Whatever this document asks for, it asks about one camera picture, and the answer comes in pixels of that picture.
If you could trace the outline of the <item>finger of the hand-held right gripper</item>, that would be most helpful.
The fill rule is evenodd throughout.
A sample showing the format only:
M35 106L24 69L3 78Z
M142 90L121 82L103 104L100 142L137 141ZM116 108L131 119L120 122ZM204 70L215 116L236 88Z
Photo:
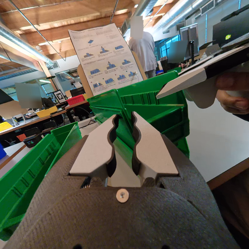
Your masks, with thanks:
M166 83L156 95L157 99L174 94L207 79L205 68L197 68Z
M214 55L208 56L206 58L204 58L203 60L198 61L197 63L195 63L194 65L191 65L187 68L185 68L184 70L182 70L179 73L179 76L183 75L184 73L187 73L188 71L191 71L199 66L201 66L202 64L206 63L208 60L212 59L214 57Z

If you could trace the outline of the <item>long wooden table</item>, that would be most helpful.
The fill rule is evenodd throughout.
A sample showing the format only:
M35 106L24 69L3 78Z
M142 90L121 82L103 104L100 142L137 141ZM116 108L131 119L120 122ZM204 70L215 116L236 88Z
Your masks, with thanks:
M35 124L35 123L38 123L38 122L41 122L41 121L44 121L44 120L47 120L47 119L50 119L50 118L53 118L55 116L58 116L58 115L61 115L61 114L65 114L67 113L70 109L74 108L74 107L77 107L81 104L85 104L85 103L88 103L87 100L85 101L82 101L82 102L79 102L79 103L76 103L76 104L73 104L73 105L67 105L65 107L65 110L62 110L62 111L58 111L56 112L55 114L51 114L49 116L45 116L45 117L42 117L42 118L39 118L39 117L36 117L36 118L33 118L33 119L29 119L26 121L26 123L22 123L21 125L18 125L18 126L15 126L15 127L12 127L12 128L9 128L9 129L6 129L4 131L1 131L0 132L0 135L4 135L4 134L7 134L9 132L12 132L12 131L15 131L15 130L18 130L18 129L21 129L21 128L24 128L26 126L29 126L29 125L32 125L32 124Z

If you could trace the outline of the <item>cardboard board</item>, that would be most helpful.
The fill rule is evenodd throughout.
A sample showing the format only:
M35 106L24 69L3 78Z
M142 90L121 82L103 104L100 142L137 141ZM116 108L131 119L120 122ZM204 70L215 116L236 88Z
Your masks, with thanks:
M11 119L16 115L27 114L28 109L22 108L19 101L9 101L0 105L0 116L4 119Z

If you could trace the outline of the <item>black panel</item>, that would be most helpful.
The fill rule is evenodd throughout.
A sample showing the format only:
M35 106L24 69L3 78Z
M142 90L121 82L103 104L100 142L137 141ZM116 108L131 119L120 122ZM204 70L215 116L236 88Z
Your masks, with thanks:
M5 104L10 101L13 101L13 98L11 98L7 93L0 89L0 104Z

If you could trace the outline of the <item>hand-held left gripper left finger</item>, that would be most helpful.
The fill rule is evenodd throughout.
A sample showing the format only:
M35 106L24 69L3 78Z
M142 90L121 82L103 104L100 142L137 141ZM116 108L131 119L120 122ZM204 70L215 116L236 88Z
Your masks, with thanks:
M113 142L118 126L119 116L115 114L89 133L70 175L107 178L114 174L117 162Z

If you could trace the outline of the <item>clear acrylic box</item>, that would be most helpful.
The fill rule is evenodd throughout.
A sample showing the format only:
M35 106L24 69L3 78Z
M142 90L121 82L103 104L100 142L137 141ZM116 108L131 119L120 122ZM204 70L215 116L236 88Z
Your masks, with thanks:
M14 126L26 124L26 120L25 120L25 117L23 114L15 115L15 116L11 117L11 119L14 123Z

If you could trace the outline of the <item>printed instruction poster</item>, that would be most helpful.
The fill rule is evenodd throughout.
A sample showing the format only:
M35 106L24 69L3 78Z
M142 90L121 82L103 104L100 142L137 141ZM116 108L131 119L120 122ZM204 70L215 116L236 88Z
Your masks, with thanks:
M116 24L68 33L92 96L144 80Z

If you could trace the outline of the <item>silver ventilation duct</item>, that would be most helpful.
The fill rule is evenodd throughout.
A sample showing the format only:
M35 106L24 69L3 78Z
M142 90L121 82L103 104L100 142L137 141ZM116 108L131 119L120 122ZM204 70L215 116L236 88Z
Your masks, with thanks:
M36 61L43 61L49 66L54 65L54 62L50 58L28 44L21 37L17 36L2 23L0 23L0 41L5 45L35 59Z
M187 16L195 12L201 6L206 4L208 0L180 0L178 1L151 29L152 33L167 30L185 20Z

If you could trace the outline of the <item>green plastic bin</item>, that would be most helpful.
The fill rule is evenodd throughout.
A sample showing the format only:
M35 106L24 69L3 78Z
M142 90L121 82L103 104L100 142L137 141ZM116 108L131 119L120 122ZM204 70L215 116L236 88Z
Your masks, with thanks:
M133 123L131 113L138 113L150 125L176 144L189 135L189 120L187 108L184 106L165 105L124 105L121 107L97 107L91 104L92 110L99 123L103 123L112 115L119 115L117 137L129 148L133 149Z
M48 171L81 138L77 122L56 128L1 178L1 240L9 240Z
M167 105L184 106L188 105L182 91L157 99L156 95L168 82L178 77L176 71L156 76L120 89L113 89L100 95L89 98L88 101L97 107L121 107L124 105Z
M131 150L133 150L135 141L132 137L133 124L131 122L131 113L128 118L122 110L100 110L95 114L95 120L99 124L104 123L112 115L117 114L119 116L119 126L116 129L117 138L123 144L126 144ZM164 116L156 116L155 118L148 119L147 121L157 129L161 134L165 135L170 141L172 141L179 150L181 150L187 157L189 157L189 149L186 141L186 136L189 135L189 120L177 121L175 125L170 122L174 119L171 117L174 113L170 113Z

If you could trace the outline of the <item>person's right hand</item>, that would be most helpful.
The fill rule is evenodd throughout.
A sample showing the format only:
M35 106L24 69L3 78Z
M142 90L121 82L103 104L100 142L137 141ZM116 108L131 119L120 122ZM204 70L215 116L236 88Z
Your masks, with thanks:
M229 95L228 91L248 91L248 72L228 72L217 77L215 82L217 90L216 99L223 109L232 114L248 114L249 100L243 97Z

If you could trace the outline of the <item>black floor lamp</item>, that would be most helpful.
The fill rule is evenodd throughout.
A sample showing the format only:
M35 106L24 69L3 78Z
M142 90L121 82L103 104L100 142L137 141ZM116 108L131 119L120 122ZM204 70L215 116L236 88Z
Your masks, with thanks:
M49 82L51 83L52 88L54 89L54 91L58 91L59 89L58 89L58 87L57 87L57 85L56 85L56 83L54 81L54 78L55 78L55 76L46 77L46 79L49 80Z

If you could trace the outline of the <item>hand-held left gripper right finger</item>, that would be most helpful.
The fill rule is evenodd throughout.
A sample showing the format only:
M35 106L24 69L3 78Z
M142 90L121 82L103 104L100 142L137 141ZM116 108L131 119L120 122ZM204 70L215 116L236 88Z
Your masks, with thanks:
M140 180L178 176L179 172L164 142L163 135L137 112L131 113L135 141L132 170Z

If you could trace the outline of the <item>red plastic bin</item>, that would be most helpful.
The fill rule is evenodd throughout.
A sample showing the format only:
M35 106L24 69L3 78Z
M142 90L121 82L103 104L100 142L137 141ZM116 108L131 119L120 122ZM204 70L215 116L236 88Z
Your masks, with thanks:
M75 96L75 97L71 97L71 98L69 98L69 99L67 99L66 101L67 101L67 103L68 103L68 105L74 105L74 104L78 104L78 103L80 103L80 102L83 102L83 101L85 101L86 99L85 99L85 97L84 97L84 95L83 94L81 94L81 95L77 95L77 96Z

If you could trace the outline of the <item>black and white tag sign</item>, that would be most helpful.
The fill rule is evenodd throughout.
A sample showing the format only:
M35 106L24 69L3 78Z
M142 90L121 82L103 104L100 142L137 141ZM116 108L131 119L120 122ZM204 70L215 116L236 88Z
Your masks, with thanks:
M57 91L53 92L53 94L60 104L66 102L66 98L64 97L61 90L57 90Z

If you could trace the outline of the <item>black charger device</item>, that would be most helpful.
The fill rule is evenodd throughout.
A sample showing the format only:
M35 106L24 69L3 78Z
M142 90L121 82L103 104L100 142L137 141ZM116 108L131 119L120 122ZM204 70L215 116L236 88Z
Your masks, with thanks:
M28 148L32 148L35 145L37 145L40 141L42 140L42 135L41 134L35 134L31 135L23 140L23 143L26 145Z

